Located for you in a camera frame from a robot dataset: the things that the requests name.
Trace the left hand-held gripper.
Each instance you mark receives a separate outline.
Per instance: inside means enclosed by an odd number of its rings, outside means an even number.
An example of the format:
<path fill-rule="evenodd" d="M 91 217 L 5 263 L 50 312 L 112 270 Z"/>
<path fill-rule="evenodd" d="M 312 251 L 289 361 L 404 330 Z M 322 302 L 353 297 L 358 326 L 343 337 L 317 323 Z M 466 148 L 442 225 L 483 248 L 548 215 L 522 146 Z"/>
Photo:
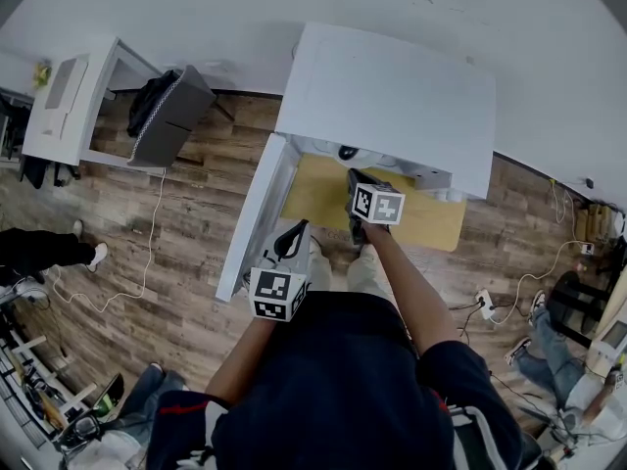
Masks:
<path fill-rule="evenodd" d="M 249 271 L 248 296 L 257 318 L 289 322 L 310 284 L 311 228 L 306 219 L 272 232 Z"/>

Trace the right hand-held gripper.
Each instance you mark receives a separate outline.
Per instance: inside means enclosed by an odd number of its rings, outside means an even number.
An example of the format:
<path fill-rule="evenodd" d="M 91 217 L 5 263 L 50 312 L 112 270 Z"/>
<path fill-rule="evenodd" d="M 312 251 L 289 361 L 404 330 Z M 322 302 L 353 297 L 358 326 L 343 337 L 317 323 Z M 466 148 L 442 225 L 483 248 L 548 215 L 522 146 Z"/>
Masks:
<path fill-rule="evenodd" d="M 391 183 L 356 168 L 350 168 L 347 176 L 349 201 L 346 212 L 349 231 L 355 246 L 368 243 L 363 226 L 380 225 L 386 231 L 401 222 L 406 195 Z"/>

